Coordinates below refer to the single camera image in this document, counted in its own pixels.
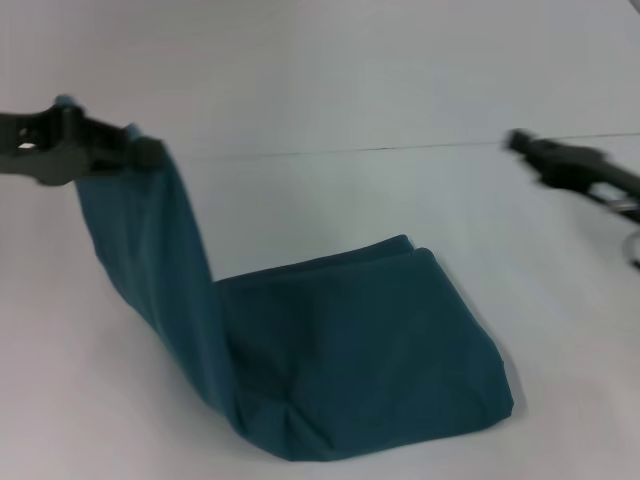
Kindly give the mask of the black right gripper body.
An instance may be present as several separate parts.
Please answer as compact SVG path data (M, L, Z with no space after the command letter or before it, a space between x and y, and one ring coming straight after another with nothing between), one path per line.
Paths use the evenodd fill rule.
M601 150L557 142L539 142L538 148L546 186L586 194L592 185L606 183L639 196L639 177L610 162Z

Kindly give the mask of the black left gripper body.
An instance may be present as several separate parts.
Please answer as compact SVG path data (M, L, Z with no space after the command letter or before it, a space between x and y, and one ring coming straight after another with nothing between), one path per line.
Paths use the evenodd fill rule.
M62 186L88 173L85 116L75 106L1 115L1 172Z

